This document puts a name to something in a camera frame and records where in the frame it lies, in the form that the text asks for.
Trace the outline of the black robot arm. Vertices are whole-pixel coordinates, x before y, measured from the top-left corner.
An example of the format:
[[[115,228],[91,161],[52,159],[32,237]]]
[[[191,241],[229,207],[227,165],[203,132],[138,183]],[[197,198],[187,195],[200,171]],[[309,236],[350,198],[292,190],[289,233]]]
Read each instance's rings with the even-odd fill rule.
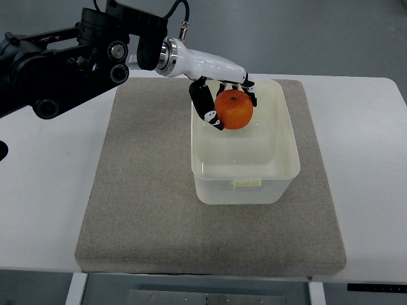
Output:
[[[169,17],[160,17],[116,1],[106,9],[83,8],[74,27],[31,36],[6,33],[1,42],[1,116],[30,106],[41,119],[55,118],[123,84],[131,36],[139,38],[140,69],[191,80],[190,97],[199,117],[218,130],[225,127],[215,109],[207,80],[242,90],[256,104],[246,70],[210,53],[185,47],[188,22],[178,38],[169,38]]]

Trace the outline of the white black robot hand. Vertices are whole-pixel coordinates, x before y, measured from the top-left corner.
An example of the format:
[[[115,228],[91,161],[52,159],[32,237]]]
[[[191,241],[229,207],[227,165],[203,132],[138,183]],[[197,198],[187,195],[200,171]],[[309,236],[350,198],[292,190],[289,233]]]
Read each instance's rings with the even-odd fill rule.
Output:
[[[214,105],[214,99],[206,79],[221,81],[216,95],[219,96],[230,83],[232,90],[240,91],[240,87],[252,102],[258,104],[255,82],[245,69],[231,60],[210,53],[187,48],[180,39],[166,38],[160,52],[160,59],[155,71],[162,76],[174,78],[185,75],[195,80],[190,84],[189,94],[199,118],[218,130],[223,130]]]

